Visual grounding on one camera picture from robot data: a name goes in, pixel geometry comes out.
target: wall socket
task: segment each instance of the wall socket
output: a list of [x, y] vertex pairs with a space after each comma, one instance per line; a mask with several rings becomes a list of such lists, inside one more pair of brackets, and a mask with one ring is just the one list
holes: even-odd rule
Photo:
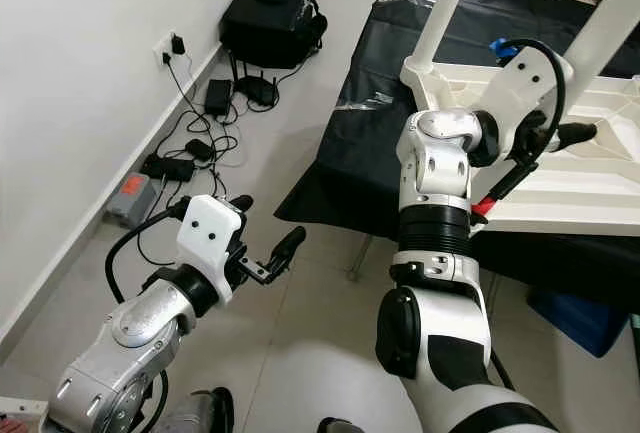
[[174, 31], [171, 30], [169, 31], [169, 33], [167, 33], [166, 35], [164, 35], [162, 37], [162, 39], [160, 41], [158, 41], [158, 43], [155, 44], [155, 46], [152, 48], [153, 50], [153, 55], [156, 57], [156, 61], [158, 62], [158, 66], [159, 67], [164, 67], [164, 63], [162, 63], [162, 53], [166, 52], [169, 53], [170, 55], [172, 55], [171, 53], [171, 38], [174, 35]]

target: baseboard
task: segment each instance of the baseboard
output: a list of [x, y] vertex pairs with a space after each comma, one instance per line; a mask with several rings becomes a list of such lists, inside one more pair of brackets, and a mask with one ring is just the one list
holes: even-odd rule
[[[191, 92], [193, 86], [200, 78], [206, 78], [208, 76], [213, 66], [220, 61], [223, 52], [224, 49], [221, 48], [220, 44], [209, 52], [202, 65], [194, 72], [193, 79], [189, 79], [186, 83], [186, 92]], [[51, 292], [60, 282], [60, 279], [69, 270], [73, 262], [78, 258], [80, 252], [85, 248], [89, 239], [93, 236], [98, 224], [102, 220], [105, 206], [111, 195], [131, 171], [139, 169], [143, 159], [153, 151], [156, 142], [168, 132], [173, 125], [173, 120], [177, 119], [179, 112], [186, 107], [186, 105], [183, 105], [183, 102], [182, 96], [178, 94], [163, 111], [149, 134], [143, 138], [133, 153], [127, 158], [127, 161], [122, 165], [120, 171], [118, 171], [116, 176], [103, 190], [96, 202], [78, 222], [75, 230], [67, 237], [62, 247], [43, 269], [35, 285], [25, 296], [22, 304], [16, 309], [13, 317], [7, 321], [6, 324], [11, 326], [5, 330], [0, 330], [0, 364], [7, 359], [13, 348], [15, 348], [22, 334], [42, 309]]]

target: power adapter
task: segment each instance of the power adapter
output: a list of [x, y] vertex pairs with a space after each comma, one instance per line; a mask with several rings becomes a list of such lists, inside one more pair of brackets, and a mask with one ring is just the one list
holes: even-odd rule
[[165, 178], [167, 181], [191, 181], [194, 170], [193, 160], [160, 158], [156, 153], [151, 153], [145, 158], [140, 173], [151, 178]]
[[184, 145], [184, 149], [187, 153], [191, 153], [194, 158], [200, 161], [208, 161], [213, 158], [215, 153], [214, 149], [207, 145], [204, 141], [194, 138]]
[[231, 106], [231, 80], [209, 80], [207, 97], [204, 100], [204, 111], [208, 115], [227, 116]]
[[184, 55], [187, 50], [184, 47], [184, 40], [175, 33], [171, 36], [171, 52], [174, 55]]

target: black tablecloth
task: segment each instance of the black tablecloth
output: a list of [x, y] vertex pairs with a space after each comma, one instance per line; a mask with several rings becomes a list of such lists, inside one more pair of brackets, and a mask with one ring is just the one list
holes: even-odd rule
[[[433, 2], [374, 3], [317, 158], [276, 211], [278, 218], [395, 237], [395, 145], [416, 111], [398, 75]], [[572, 0], [461, 0], [435, 59], [495, 66], [488, 45], [500, 37], [534, 37], [562, 53], [592, 10]], [[602, 74], [630, 77], [638, 71], [636, 28]], [[636, 238], [482, 232], [474, 250], [480, 264], [497, 273], [640, 311], [633, 294], [640, 291]]]

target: red label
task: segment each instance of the red label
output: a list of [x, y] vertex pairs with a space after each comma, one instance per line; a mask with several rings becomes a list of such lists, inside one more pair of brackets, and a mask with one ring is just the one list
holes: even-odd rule
[[140, 185], [142, 185], [142, 183], [144, 183], [143, 177], [132, 176], [125, 182], [124, 185], [122, 185], [120, 191], [125, 195], [135, 195], [140, 189]]

